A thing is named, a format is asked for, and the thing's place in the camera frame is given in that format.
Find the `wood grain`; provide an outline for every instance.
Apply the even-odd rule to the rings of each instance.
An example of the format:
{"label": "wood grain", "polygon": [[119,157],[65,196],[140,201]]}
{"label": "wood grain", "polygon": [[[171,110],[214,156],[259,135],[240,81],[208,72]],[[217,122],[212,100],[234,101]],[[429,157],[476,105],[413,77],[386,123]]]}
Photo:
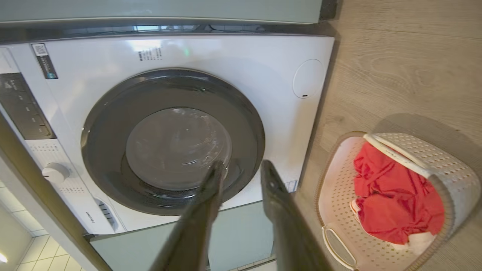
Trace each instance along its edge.
{"label": "wood grain", "polygon": [[[412,134],[482,176],[482,1],[344,0],[336,20],[313,30],[335,36],[336,46],[295,198],[321,244],[314,190],[345,133]],[[478,206],[420,270],[479,270],[481,250]]]}

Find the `light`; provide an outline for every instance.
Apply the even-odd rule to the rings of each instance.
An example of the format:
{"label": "light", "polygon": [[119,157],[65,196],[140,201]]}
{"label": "light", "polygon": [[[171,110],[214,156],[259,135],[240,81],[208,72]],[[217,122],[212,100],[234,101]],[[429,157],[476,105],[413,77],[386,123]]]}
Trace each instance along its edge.
{"label": "light", "polygon": [[5,257],[2,253],[0,253],[0,262],[7,262],[7,257]]}

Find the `perforated basket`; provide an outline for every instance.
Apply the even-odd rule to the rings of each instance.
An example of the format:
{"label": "perforated basket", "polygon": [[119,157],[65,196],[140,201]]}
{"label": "perforated basket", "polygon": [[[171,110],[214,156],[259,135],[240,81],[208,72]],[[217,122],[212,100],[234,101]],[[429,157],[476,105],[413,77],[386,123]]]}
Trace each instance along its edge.
{"label": "perforated basket", "polygon": [[[353,160],[369,142],[382,153],[428,179],[439,193],[445,209],[445,223],[430,247],[419,256],[409,250],[395,250],[367,234],[350,210],[357,198]],[[316,199],[325,245],[335,259],[348,269],[360,271],[415,270],[467,218],[479,200],[481,184],[471,168],[447,152],[411,135],[400,133],[350,133],[342,137],[323,174]],[[335,249],[329,235],[339,240],[346,252]]]}

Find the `white washing machine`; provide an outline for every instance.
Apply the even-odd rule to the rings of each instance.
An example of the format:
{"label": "white washing machine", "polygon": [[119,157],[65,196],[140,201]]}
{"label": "white washing machine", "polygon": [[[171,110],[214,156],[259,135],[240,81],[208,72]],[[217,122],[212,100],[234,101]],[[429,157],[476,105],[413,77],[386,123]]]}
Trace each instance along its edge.
{"label": "white washing machine", "polygon": [[296,190],[334,39],[96,37],[0,46],[1,112],[92,234],[176,221],[215,160],[222,209]]}

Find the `red cloth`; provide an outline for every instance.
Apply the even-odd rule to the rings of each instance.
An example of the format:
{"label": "red cloth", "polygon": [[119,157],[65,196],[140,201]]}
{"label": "red cloth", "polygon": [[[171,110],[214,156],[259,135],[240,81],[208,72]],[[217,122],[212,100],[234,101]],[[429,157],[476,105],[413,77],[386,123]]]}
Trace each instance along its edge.
{"label": "red cloth", "polygon": [[363,229],[395,244],[408,236],[430,231],[437,234],[444,222],[440,196],[427,179],[395,162],[369,143],[354,161],[356,200]]}

